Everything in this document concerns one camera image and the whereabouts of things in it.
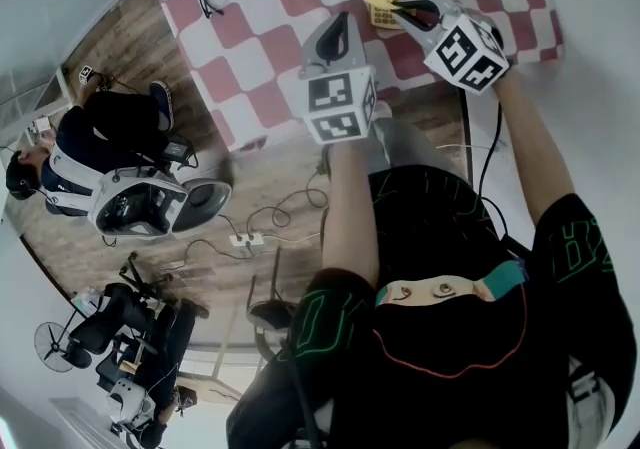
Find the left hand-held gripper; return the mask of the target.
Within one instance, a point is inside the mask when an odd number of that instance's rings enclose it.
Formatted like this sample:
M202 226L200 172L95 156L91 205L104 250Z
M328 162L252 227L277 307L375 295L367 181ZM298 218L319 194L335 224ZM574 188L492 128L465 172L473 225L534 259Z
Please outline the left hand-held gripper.
M298 73L303 92L300 116L313 139L328 145L366 138L377 102L375 68L321 65L365 62L355 16L342 11L322 22L303 44L303 52L310 65Z

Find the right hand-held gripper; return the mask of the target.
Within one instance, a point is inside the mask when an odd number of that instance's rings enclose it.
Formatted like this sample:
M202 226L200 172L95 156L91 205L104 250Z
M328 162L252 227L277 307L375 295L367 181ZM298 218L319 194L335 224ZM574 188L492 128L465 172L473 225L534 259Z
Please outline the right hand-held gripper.
M456 1L394 0L392 7L394 21L423 49L432 48L425 65L452 85L480 95L508 70L491 26L459 13Z

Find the white power strip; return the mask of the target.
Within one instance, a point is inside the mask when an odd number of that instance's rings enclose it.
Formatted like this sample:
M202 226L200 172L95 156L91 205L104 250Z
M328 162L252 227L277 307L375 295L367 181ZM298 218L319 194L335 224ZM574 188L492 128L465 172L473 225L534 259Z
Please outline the white power strip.
M229 240L231 245L236 248L253 249L264 245L264 237L261 232L231 234Z

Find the red white checkered tablecloth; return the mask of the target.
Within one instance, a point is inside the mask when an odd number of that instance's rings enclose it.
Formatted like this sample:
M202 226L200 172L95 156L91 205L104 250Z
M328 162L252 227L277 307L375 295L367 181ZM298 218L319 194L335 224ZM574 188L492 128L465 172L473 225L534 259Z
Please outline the red white checkered tablecloth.
M489 15L506 52L520 63L558 58L563 37L553 0L457 0ZM190 73L230 150L293 137L301 46L331 15L348 11L384 92L427 85L435 76L402 32L369 21L364 0L228 0L207 19L198 0L160 0Z

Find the black power box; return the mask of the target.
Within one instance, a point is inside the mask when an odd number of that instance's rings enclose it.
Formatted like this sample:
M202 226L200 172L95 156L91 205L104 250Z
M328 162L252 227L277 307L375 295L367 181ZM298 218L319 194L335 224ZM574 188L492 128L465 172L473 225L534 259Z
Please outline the black power box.
M169 141L162 152L166 161L185 163L191 156L190 146L184 143Z

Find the person's black printed shirt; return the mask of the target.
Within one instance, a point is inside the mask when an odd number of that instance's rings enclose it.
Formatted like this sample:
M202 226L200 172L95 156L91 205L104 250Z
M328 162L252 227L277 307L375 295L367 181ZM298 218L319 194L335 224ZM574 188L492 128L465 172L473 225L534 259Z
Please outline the person's black printed shirt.
M517 261L462 179L427 166L369 178L376 285L310 282L279 352L227 421L229 449L301 446L330 406L325 449L595 447L636 368L633 325L596 218L569 194Z

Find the person's left forearm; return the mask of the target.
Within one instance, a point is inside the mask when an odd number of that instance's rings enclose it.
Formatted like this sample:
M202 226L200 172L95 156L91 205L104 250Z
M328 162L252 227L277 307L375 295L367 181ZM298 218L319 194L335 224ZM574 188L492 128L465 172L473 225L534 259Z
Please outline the person's left forearm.
M353 272L375 287L379 253L364 140L340 142L328 152L329 208L322 264Z

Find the black stool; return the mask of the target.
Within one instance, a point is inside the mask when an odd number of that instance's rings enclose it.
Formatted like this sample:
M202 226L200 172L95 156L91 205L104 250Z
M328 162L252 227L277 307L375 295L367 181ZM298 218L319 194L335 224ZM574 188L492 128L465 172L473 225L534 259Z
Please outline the black stool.
M254 274L246 300L246 318L253 325L254 342L258 353L266 362L269 362L276 356L276 353L271 349L267 341L266 333L286 334L297 308L295 303L283 300L276 289L280 256L281 247L278 246L272 268L269 298L267 300L253 302L253 295L257 283L257 275Z

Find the black table leg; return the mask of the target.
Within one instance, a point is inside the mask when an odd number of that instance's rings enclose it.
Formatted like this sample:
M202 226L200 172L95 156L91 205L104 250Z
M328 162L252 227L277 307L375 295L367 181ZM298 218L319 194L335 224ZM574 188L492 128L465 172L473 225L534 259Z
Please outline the black table leg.
M465 158L466 158L466 172L467 172L467 180L470 184L474 182L474 172L473 172L473 149L471 148L471 132L470 132L470 123L469 123L469 113L468 113L468 104L466 93L463 89L457 89L458 100L460 103L461 109L461 120L462 120L462 128L463 128L463 137L464 137L464 150L465 150Z

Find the black floor fan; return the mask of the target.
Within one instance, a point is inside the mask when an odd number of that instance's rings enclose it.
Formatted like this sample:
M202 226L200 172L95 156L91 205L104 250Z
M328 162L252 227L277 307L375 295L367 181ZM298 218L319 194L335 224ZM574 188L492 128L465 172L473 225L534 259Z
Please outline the black floor fan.
M40 324L34 333L34 349L40 361L51 371L67 373L73 366L64 358L69 343L66 328L55 322Z

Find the person's right forearm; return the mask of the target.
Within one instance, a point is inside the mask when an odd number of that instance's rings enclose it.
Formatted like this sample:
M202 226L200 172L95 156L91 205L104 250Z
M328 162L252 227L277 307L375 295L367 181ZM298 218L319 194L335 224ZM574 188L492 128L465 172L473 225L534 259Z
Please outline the person's right forearm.
M559 199L575 192L566 162L517 70L493 85L509 130L519 182L529 215L538 224Z

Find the yellow calculator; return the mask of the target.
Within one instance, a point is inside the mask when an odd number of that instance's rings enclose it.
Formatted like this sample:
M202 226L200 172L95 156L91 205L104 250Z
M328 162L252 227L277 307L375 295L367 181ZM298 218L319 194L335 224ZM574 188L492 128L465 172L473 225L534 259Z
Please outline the yellow calculator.
M384 30L402 30L402 26L395 21L390 10L380 9L371 4L368 7L370 22L374 27Z

